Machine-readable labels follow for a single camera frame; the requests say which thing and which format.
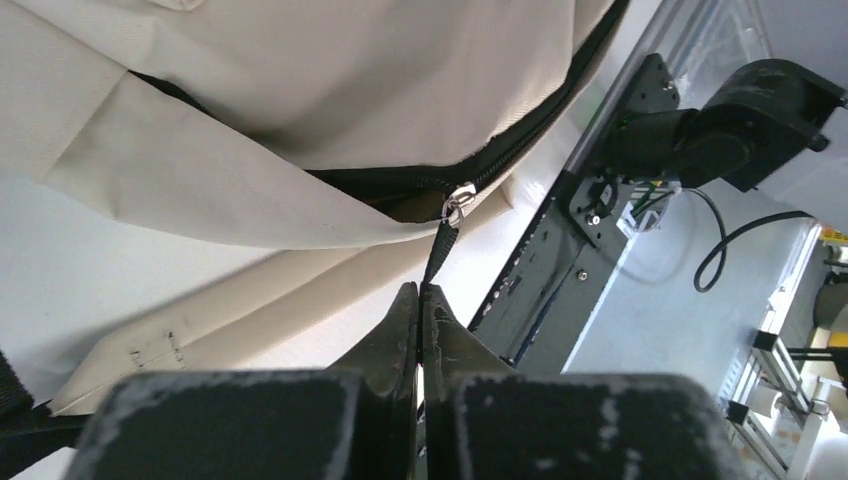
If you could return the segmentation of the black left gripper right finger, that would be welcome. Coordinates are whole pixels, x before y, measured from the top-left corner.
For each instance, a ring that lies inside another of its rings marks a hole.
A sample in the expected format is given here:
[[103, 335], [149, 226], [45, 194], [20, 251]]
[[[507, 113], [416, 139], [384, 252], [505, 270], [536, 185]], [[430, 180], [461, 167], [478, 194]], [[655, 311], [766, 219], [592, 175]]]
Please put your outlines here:
[[420, 290], [431, 479], [742, 479], [712, 398], [669, 374], [522, 375]]

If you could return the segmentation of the beige canvas backpack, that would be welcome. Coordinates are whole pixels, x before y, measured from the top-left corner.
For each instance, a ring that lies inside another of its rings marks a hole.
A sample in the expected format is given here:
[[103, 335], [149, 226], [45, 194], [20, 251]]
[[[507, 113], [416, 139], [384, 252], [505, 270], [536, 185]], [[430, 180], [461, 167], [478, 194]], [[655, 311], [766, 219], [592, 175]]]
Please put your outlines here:
[[5, 1], [1, 474], [140, 370], [220, 367], [474, 228], [630, 1]]

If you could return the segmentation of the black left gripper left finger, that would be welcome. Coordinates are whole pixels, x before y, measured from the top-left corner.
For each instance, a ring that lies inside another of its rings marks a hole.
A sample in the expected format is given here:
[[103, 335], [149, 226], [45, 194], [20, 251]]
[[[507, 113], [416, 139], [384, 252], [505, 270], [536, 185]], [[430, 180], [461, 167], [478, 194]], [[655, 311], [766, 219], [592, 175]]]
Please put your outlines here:
[[416, 284], [322, 370], [148, 372], [114, 387], [70, 479], [409, 479]]

